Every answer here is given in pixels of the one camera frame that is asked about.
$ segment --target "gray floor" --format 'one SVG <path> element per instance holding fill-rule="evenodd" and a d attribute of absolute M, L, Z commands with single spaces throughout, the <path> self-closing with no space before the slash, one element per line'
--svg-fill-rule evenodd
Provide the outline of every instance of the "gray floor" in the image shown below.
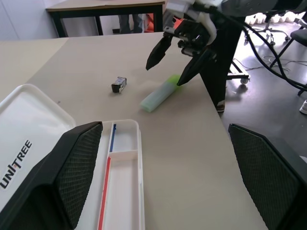
<path fill-rule="evenodd" d="M 274 29 L 282 29 L 287 33 L 299 28 L 292 23 L 273 24 Z M 275 50 L 280 52 L 285 45 L 283 34 L 274 34 Z M 272 55 L 268 48 L 255 35 L 252 36 L 260 56 Z M 244 37 L 238 44 L 235 58 L 247 67 L 261 66 L 252 53 L 249 45 L 244 46 Z M 293 42 L 282 58 L 307 61 L 307 47 Z M 307 83 L 307 67 L 297 63 L 286 65 L 289 78 Z M 250 82 L 240 84 L 240 80 L 229 80 L 226 88 L 226 108 L 221 119 L 225 128 L 230 123 L 242 124 L 269 130 L 277 137 L 282 137 L 299 155 L 307 156 L 307 115 L 299 112 L 307 92 L 300 97 L 299 90 L 286 81 L 274 76 L 266 69 L 249 71 Z"/>

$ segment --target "black metal stand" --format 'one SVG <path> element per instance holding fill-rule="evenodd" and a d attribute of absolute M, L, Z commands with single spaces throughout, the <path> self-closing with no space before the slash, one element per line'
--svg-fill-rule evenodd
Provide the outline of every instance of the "black metal stand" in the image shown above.
<path fill-rule="evenodd" d="M 210 45 L 210 49 L 214 50 L 217 54 L 215 64 L 200 71 L 202 81 L 215 107 L 220 101 L 225 100 L 227 75 L 241 31 L 239 27 L 225 22 L 222 28 L 219 28 L 215 41 Z"/>
<path fill-rule="evenodd" d="M 95 17 L 98 34 L 103 35 L 99 19 L 100 16 L 141 14 L 141 13 L 153 13 L 154 31 L 155 32 L 163 31 L 162 5 L 103 8 L 103 9 L 89 9 L 89 10 L 49 11 L 49 14 L 52 17 L 54 25 L 59 34 L 59 37 L 68 37 L 65 25 L 62 22 L 63 18 Z"/>
<path fill-rule="evenodd" d="M 96 16 L 96 17 L 95 17 L 95 21 L 96 21 L 96 26 L 97 26 L 98 35 L 104 35 L 104 33 L 102 32 L 100 16 Z"/>
<path fill-rule="evenodd" d="M 227 80 L 232 79 L 241 79 L 242 84 L 246 84 L 249 80 L 249 74 L 246 72 L 243 66 L 235 59 L 232 61 L 229 73 L 227 75 Z"/>

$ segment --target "black battery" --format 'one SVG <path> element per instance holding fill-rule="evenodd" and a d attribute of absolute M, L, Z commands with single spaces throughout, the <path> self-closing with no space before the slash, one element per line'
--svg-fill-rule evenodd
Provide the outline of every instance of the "black battery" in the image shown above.
<path fill-rule="evenodd" d="M 113 93 L 120 93 L 127 85 L 127 78 L 117 77 L 117 80 L 111 85 Z"/>

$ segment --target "cable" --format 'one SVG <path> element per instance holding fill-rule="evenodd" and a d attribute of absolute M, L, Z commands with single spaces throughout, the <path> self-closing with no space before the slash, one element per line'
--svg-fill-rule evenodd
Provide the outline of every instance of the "cable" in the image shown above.
<path fill-rule="evenodd" d="M 284 70 L 283 70 L 283 67 L 282 67 L 282 64 L 280 62 L 280 59 L 276 53 L 276 51 L 271 47 L 271 45 L 269 44 L 269 42 L 264 39 L 264 37 L 262 37 L 256 30 L 254 30 L 250 25 L 246 24 L 246 23 L 242 23 L 242 22 L 239 22 L 237 21 L 236 19 L 232 18 L 232 17 L 228 17 L 224 14 L 222 14 L 221 12 L 219 12 L 217 10 L 216 7 L 213 7 L 213 6 L 209 6 L 209 8 L 205 8 L 204 5 L 201 5 L 199 3 L 195 3 L 193 5 L 193 7 L 198 10 L 198 11 L 201 11 L 201 12 L 206 12 L 206 13 L 212 13 L 212 14 L 216 14 L 218 16 L 220 16 L 221 18 L 224 18 L 225 20 L 228 20 L 228 21 L 231 21 L 233 24 L 235 24 L 236 26 L 242 28 L 243 32 L 245 33 L 246 35 L 246 38 L 251 46 L 251 49 L 253 50 L 256 58 L 258 59 L 258 61 L 264 66 L 264 68 L 266 68 L 268 71 L 270 71 L 271 73 L 273 73 L 274 75 L 276 75 L 277 77 L 287 81 L 290 85 L 292 85 L 293 87 L 297 88 L 297 89 L 300 89 L 300 90 L 303 90 L 303 91 L 307 91 L 307 86 L 304 85 L 304 84 L 301 84 L 295 80 L 291 80 L 289 78 L 287 78 L 286 74 L 284 73 Z M 278 68 L 279 68 L 279 71 L 280 73 L 272 70 L 262 59 L 261 57 L 259 56 L 249 34 L 248 34 L 248 31 L 247 29 L 245 28 L 247 27 L 248 29 L 250 29 L 253 33 L 255 33 L 267 46 L 268 48 L 270 49 L 270 51 L 273 53 L 274 57 L 276 58 L 276 61 L 278 63 Z"/>
<path fill-rule="evenodd" d="M 262 57 L 262 60 L 266 61 L 268 64 L 271 64 L 272 63 L 272 58 L 274 58 L 274 57 L 266 55 L 266 56 Z M 237 58 L 234 58 L 234 60 L 237 60 L 241 64 L 241 66 L 243 66 L 245 68 L 246 71 L 264 68 L 264 66 L 247 67 L 241 61 L 239 61 Z M 289 63 L 297 63 L 297 64 L 300 64 L 300 65 L 303 65 L 303 66 L 307 66 L 307 64 L 304 64 L 305 62 L 307 63 L 307 61 L 295 61 L 295 60 L 288 60 L 288 59 L 283 59 L 283 58 L 281 58 L 280 60 L 281 61 L 287 61 L 285 63 L 282 63 L 283 70 L 286 71 L 286 72 L 290 72 L 289 68 L 284 67 L 284 66 L 288 65 Z"/>

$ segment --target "person's leg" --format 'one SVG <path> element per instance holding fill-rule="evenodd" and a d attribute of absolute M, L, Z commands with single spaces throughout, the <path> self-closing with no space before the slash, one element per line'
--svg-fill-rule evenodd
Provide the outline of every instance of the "person's leg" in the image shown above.
<path fill-rule="evenodd" d="M 133 14 L 133 32 L 135 34 L 142 33 L 143 32 L 143 20 L 141 14 Z"/>
<path fill-rule="evenodd" d="M 119 32 L 123 34 L 130 34 L 129 15 L 119 15 Z"/>

